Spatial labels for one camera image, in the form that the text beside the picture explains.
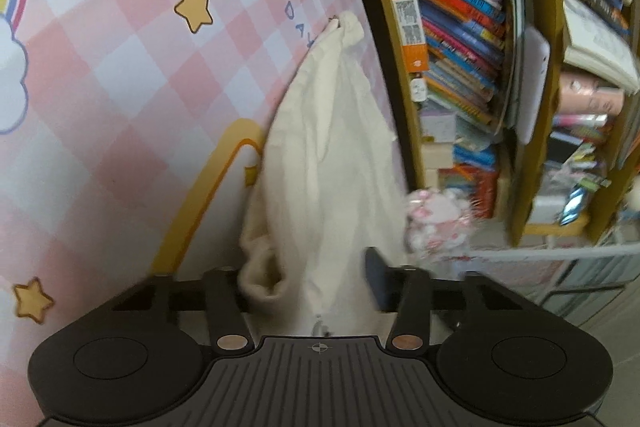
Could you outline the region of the cream pen holder box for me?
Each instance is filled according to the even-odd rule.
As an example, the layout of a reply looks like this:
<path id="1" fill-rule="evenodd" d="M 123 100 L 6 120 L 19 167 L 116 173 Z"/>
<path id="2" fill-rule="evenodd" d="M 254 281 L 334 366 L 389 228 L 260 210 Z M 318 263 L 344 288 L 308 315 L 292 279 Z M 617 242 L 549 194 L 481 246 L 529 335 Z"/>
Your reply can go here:
<path id="1" fill-rule="evenodd" d="M 451 143 L 428 142 L 421 145 L 425 170 L 450 169 L 454 167 L 454 146 Z"/>

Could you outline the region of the wooden bookshelf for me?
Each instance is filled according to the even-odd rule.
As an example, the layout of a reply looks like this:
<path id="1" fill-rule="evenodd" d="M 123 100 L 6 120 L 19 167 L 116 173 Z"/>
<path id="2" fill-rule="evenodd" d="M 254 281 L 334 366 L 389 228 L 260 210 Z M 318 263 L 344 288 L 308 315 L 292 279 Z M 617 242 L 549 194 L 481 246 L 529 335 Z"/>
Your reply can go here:
<path id="1" fill-rule="evenodd" d="M 459 187 L 480 218 L 599 242 L 638 150 L 639 9 L 602 0 L 363 0 L 408 185 Z"/>

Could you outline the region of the pink checkered cartoon mat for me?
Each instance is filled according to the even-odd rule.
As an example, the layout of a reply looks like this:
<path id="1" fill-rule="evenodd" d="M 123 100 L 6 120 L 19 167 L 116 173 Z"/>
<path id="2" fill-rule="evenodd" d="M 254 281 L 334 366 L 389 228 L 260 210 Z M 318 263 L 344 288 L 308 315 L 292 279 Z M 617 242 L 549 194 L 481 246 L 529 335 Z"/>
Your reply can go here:
<path id="1" fill-rule="evenodd" d="M 274 116 L 332 18 L 387 124 L 362 0 L 1 0 L 1 421 L 32 352 L 151 274 L 245 265 Z"/>

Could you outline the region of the row of colourful books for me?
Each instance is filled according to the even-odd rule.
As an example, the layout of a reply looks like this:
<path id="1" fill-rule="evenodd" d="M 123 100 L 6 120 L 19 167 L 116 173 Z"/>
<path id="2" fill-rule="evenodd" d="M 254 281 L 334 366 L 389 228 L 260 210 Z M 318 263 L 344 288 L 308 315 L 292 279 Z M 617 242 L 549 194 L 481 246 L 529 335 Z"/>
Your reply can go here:
<path id="1" fill-rule="evenodd" d="M 513 48 L 518 0 L 418 0 L 425 32 L 428 69 L 405 73 L 402 95 L 407 111 L 412 158 L 425 186 L 457 188 L 491 213 L 500 172 L 500 141 L 511 89 L 509 53 Z M 401 49 L 392 0 L 395 32 Z M 411 78 L 423 77 L 427 100 L 411 100 Z M 453 113 L 457 121 L 454 167 L 425 170 L 421 145 L 422 113 Z"/>

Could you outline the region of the small white calendar card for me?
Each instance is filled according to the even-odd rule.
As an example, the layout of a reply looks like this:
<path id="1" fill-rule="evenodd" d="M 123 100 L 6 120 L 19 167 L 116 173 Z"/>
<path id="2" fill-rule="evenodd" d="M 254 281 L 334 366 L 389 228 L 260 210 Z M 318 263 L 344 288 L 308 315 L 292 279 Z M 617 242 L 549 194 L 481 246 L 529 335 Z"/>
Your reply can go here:
<path id="1" fill-rule="evenodd" d="M 457 138 L 457 121 L 453 113 L 422 113 L 422 136 L 428 142 L 454 143 Z"/>

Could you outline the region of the cream hoodie with black print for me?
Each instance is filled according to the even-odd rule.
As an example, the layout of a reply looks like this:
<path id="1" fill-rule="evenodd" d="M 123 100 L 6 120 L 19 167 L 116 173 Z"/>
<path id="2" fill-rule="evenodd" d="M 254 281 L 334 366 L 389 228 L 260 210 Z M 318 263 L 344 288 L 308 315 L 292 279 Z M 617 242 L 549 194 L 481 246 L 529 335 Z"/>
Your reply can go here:
<path id="1" fill-rule="evenodd" d="M 239 286 L 262 335 L 385 336 L 364 253 L 405 260 L 395 135 L 356 52 L 356 15 L 329 21 L 268 132 L 240 244 Z"/>

